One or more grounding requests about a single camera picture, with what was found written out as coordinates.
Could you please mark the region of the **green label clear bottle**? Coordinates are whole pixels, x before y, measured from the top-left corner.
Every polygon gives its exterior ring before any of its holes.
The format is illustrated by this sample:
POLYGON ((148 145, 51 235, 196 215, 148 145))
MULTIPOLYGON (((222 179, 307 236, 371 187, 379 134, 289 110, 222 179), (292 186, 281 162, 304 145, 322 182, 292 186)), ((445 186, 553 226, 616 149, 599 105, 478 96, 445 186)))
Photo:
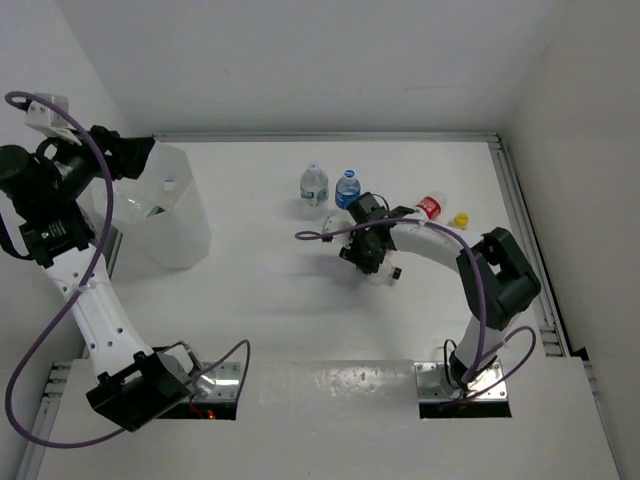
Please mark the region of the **green label clear bottle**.
POLYGON ((154 200, 147 198, 126 198, 125 217, 129 223, 141 222, 146 218, 165 212, 165 209, 154 200))

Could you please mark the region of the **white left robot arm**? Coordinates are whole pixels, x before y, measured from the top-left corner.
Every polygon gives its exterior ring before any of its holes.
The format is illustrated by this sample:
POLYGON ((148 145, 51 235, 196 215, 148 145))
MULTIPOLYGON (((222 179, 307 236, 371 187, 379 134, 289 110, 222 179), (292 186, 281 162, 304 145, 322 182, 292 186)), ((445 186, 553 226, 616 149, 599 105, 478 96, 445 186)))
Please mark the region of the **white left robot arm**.
POLYGON ((49 138, 30 153, 1 149, 1 190, 24 219, 24 259, 43 268, 89 348, 97 378, 91 408, 134 432, 191 396, 187 371, 167 348, 153 348, 134 330, 116 296, 96 234, 77 199, 96 178, 111 187, 136 179, 155 141, 123 138, 94 126, 78 143, 49 138))

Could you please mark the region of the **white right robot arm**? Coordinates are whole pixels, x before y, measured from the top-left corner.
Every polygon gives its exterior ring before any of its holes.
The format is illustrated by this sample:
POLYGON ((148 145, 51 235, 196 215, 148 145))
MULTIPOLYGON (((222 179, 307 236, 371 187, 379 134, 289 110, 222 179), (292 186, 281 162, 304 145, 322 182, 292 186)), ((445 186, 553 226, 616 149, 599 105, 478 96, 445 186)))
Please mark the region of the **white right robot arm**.
POLYGON ((440 208, 430 197, 392 210, 366 192, 347 211, 356 229, 340 257, 366 275, 379 272, 389 252, 412 253, 460 277, 472 317, 444 367, 443 381, 462 391, 497 356, 515 317, 541 292, 541 283, 511 232, 456 230, 434 221, 440 208))

